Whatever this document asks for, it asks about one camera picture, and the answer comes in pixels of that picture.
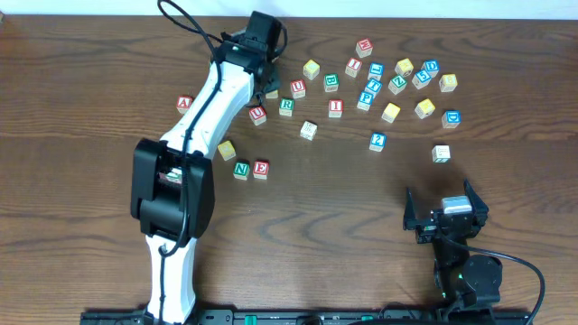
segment cube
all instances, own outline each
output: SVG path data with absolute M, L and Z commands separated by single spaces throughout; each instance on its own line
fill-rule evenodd
M 187 113 L 189 108 L 191 108 L 191 105 L 192 105 L 191 96 L 179 96 L 179 99 L 177 100 L 177 110 L 179 111 L 179 113 L 181 114 Z
M 410 61 L 409 59 L 403 59 L 399 61 L 396 65 L 396 73 L 402 77 L 409 76 L 410 74 L 412 74 L 413 70 L 414 65 L 412 64 L 412 61 Z
M 279 90 L 273 90 L 265 94 L 266 99 L 276 99 L 279 98 Z
M 384 65 L 381 63 L 371 62 L 371 64 L 369 64 L 368 80 L 375 79 L 380 81 L 381 76 L 383 76 L 384 68 Z
M 419 118 L 424 119 L 430 116 L 435 110 L 435 106 L 431 100 L 425 99 L 422 100 L 417 104 L 415 107 L 415 113 L 419 116 Z
M 442 127 L 443 128 L 456 128 L 461 122 L 461 116 L 459 111 L 450 110 L 443 113 L 442 116 Z
M 383 86 L 381 82 L 375 79 L 370 79 L 368 81 L 368 84 L 365 86 L 365 92 L 368 92 L 369 94 L 375 96 L 381 90 L 381 86 Z
M 362 91 L 361 95 L 359 95 L 358 108 L 363 109 L 364 111 L 369 111 L 371 103 L 373 103 L 373 94 Z
M 219 149 L 220 155 L 223 156 L 225 162 L 237 155 L 235 153 L 235 148 L 233 147 L 233 144 L 229 140 L 225 141 L 222 144 L 219 144 L 217 148 Z
M 347 62 L 347 66 L 345 67 L 345 74 L 350 75 L 353 78 L 358 76 L 358 72 L 361 70 L 361 63 L 360 60 L 356 60 L 351 58 L 349 62 Z
M 402 76 L 395 76 L 391 81 L 389 81 L 389 90 L 391 90 L 394 95 L 399 94 L 407 86 L 407 81 Z
M 315 133 L 317 133 L 317 125 L 305 121 L 305 123 L 303 123 L 303 127 L 301 128 L 301 137 L 304 137 L 305 139 L 312 141 L 313 137 L 315 136 Z
M 339 86 L 340 79 L 337 77 L 337 73 L 325 75 L 325 92 L 337 91 Z
M 388 121 L 389 123 L 394 123 L 394 120 L 396 119 L 397 114 L 399 114 L 400 110 L 401 108 L 399 108 L 395 104 L 389 103 L 387 104 L 386 109 L 383 110 L 381 118 Z
M 443 75 L 440 78 L 440 90 L 442 92 L 453 91 L 456 87 L 458 87 L 458 80 L 454 74 Z
M 437 64 L 437 60 L 427 60 L 422 65 L 422 70 L 425 70 L 433 78 L 440 71 L 440 66 Z
M 343 114 L 343 100 L 332 99 L 329 101 L 329 117 L 341 117 Z
M 430 81 L 432 81 L 432 77 L 430 77 L 425 70 L 419 70 L 415 73 L 414 78 L 412 79 L 412 83 L 418 89 L 421 89 L 427 86 Z
M 314 60 L 308 60 L 303 66 L 303 75 L 309 78 L 309 80 L 313 80 L 317 75 L 319 75 L 320 70 L 321 66 L 317 62 Z
M 369 140 L 369 150 L 381 152 L 386 146 L 386 135 L 374 133 Z
M 246 162 L 235 163 L 235 170 L 233 171 L 233 176 L 236 179 L 246 181 L 249 175 L 249 164 Z
M 267 115 L 262 107 L 249 109 L 249 116 L 255 125 L 263 124 L 267 120 Z
M 373 50 L 373 44 L 369 41 L 369 39 L 359 41 L 355 47 L 355 52 L 358 53 L 360 58 L 369 56 L 371 54 L 371 50 Z
M 253 177 L 259 180 L 266 180 L 269 173 L 269 162 L 256 161 L 253 165 Z
M 450 156 L 450 146 L 449 145 L 436 145 L 432 150 L 432 160 L 434 163 L 445 163 L 449 161 Z
M 295 106 L 295 101 L 290 98 L 281 98 L 279 103 L 279 115 L 280 116 L 293 116 L 293 108 Z
M 303 79 L 291 82 L 291 95 L 293 95 L 293 99 L 305 97 L 305 81 Z

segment alphabet block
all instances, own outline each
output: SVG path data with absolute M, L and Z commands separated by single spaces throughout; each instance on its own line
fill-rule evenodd
M 340 86 L 340 79 L 337 77 L 337 73 L 325 75 L 325 92 L 337 91 Z
M 303 123 L 303 127 L 301 128 L 301 136 L 309 141 L 312 141 L 315 133 L 317 133 L 317 125 L 305 121 L 305 123 Z
M 341 117 L 343 114 L 343 100 L 332 99 L 329 101 L 329 117 Z
M 374 133 L 369 140 L 369 150 L 381 152 L 386 146 L 386 135 Z
M 355 52 L 358 53 L 360 58 L 365 58 L 369 56 L 372 50 L 373 44 L 369 41 L 369 39 L 359 41 L 357 46 L 355 47 Z
M 276 99 L 276 98 L 279 98 L 279 90 L 276 89 L 276 90 L 273 90 L 273 91 L 271 91 L 271 92 L 266 93 L 266 94 L 265 94 L 265 98 L 266 98 L 266 99 Z
M 317 62 L 314 60 L 308 60 L 303 66 L 303 75 L 309 78 L 309 80 L 313 80 L 317 75 L 319 75 L 320 69 L 321 66 Z
M 450 146 L 449 145 L 436 145 L 432 150 L 432 159 L 434 163 L 445 163 L 449 161 L 450 156 Z
M 249 164 L 245 162 L 235 163 L 235 170 L 233 171 L 233 176 L 236 179 L 246 181 L 249 175 Z
M 249 116 L 255 125 L 263 124 L 267 120 L 267 115 L 262 107 L 249 109 Z
M 371 103 L 373 103 L 373 94 L 362 91 L 361 95 L 359 95 L 358 108 L 369 111 Z
M 177 100 L 177 110 L 179 110 L 179 113 L 187 113 L 189 108 L 191 108 L 192 100 L 191 96 L 179 96 L 179 99 Z
M 256 161 L 253 166 L 253 177 L 260 180 L 266 180 L 269 173 L 269 162 Z
M 303 81 L 303 79 L 291 82 L 291 94 L 293 95 L 293 99 L 305 97 L 305 90 L 305 81 Z
M 280 116 L 293 116 L 293 109 L 295 106 L 295 101 L 289 98 L 281 98 L 279 103 L 279 115 Z
M 415 113 L 419 116 L 419 118 L 424 119 L 430 116 L 435 110 L 435 106 L 431 100 L 425 99 L 422 100 L 417 104 L 415 107 Z
M 394 123 L 394 120 L 396 119 L 397 114 L 399 114 L 400 110 L 401 109 L 398 106 L 396 106 L 392 103 L 389 103 L 389 104 L 387 104 L 386 109 L 383 110 L 383 114 L 381 115 L 381 118 L 388 121 L 389 123 Z
M 418 89 L 421 89 L 427 86 L 430 81 L 432 81 L 432 77 L 430 77 L 425 70 L 419 70 L 415 73 L 414 78 L 412 79 L 412 83 Z
M 219 149 L 220 155 L 223 156 L 225 162 L 237 155 L 235 153 L 235 148 L 233 147 L 233 144 L 229 140 L 225 141 L 222 144 L 219 144 L 217 148 Z
M 394 95 L 399 94 L 407 86 L 407 81 L 402 76 L 395 76 L 391 81 L 389 81 L 389 90 L 391 90 Z
M 453 91 L 456 87 L 458 87 L 458 80 L 454 74 L 443 75 L 440 78 L 440 90 L 442 92 Z
M 375 79 L 377 81 L 380 81 L 381 76 L 383 76 L 384 69 L 385 67 L 383 64 L 371 62 L 371 64 L 369 64 L 368 80 Z
M 412 74 L 413 70 L 414 65 L 412 64 L 412 61 L 410 61 L 409 59 L 403 59 L 399 61 L 396 65 L 396 73 L 402 77 L 409 76 L 410 74 Z
M 446 111 L 442 116 L 442 127 L 443 128 L 456 128 L 461 122 L 461 116 L 459 111 Z
M 351 58 L 349 62 L 347 62 L 347 66 L 345 67 L 345 74 L 350 75 L 353 78 L 358 76 L 358 72 L 361 70 L 361 63 L 360 60 L 356 60 Z
M 427 60 L 422 65 L 422 70 L 425 70 L 433 78 L 440 71 L 440 66 L 437 64 L 437 60 Z
M 381 82 L 379 82 L 375 79 L 370 79 L 368 81 L 368 84 L 365 86 L 365 92 L 368 92 L 369 94 L 372 94 L 373 96 L 376 96 L 378 94 L 378 92 L 381 90 L 381 86 L 383 86 L 381 84 Z

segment white wall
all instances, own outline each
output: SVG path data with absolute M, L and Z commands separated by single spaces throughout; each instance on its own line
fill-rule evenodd
M 174 0 L 193 15 L 578 19 L 578 0 Z M 158 14 L 156 0 L 0 0 L 6 14 Z

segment wooden table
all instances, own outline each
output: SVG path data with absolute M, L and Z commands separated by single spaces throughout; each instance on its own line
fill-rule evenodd
M 234 32 L 246 18 L 203 18 L 210 33 Z M 574 22 L 284 19 L 290 41 L 278 61 L 283 80 L 302 78 L 315 59 L 337 72 L 337 93 L 307 82 L 293 118 L 267 100 L 255 127 L 246 110 L 227 133 L 238 156 L 271 162 L 267 181 L 233 178 L 213 163 L 217 206 L 197 247 L 195 289 L 205 302 L 238 308 L 379 308 L 426 305 L 434 255 L 402 229 L 405 187 L 421 210 L 463 194 L 465 176 L 490 218 L 473 246 L 517 255 L 547 281 L 536 324 L 578 322 L 578 26 Z M 7 16 L 0 32 L 0 322 L 74 324 L 87 308 L 132 309 L 150 299 L 150 257 L 129 215 L 132 154 L 179 119 L 178 95 L 207 76 L 203 40 L 162 17 Z M 346 76 L 356 40 L 373 54 Z M 370 62 L 385 80 L 405 57 L 437 59 L 460 85 L 400 95 L 387 89 L 368 113 L 355 108 Z M 328 118 L 330 98 L 345 113 Z M 420 120 L 415 104 L 437 109 Z M 392 101 L 402 107 L 380 120 Z M 441 116 L 463 122 L 445 130 Z M 304 120 L 318 124 L 312 142 Z M 373 131 L 387 147 L 371 152 Z M 435 144 L 452 148 L 432 163 Z M 538 281 L 504 262 L 499 307 L 531 309 Z

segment robotic arm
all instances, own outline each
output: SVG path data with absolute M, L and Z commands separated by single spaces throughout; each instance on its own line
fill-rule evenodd
M 281 30 L 274 17 L 253 12 L 246 30 L 228 37 L 217 49 L 207 82 L 181 121 L 160 142 L 144 139 L 135 149 L 131 215 L 140 220 L 151 251 L 153 289 L 145 315 L 149 322 L 184 323 L 191 314 L 195 303 L 194 249 L 209 224 L 215 202 L 211 159 L 231 120 L 251 100 L 256 88 L 263 92 L 278 87 L 273 60 L 280 54 L 275 47 Z M 203 112 L 201 107 L 218 84 L 218 65 L 220 88 Z M 183 164 L 182 145 L 195 118 L 197 124 Z M 182 191 L 183 165 L 188 175 L 186 197 Z M 170 251 L 179 245 L 185 204 L 190 220 L 184 246 L 162 258 L 160 248 Z

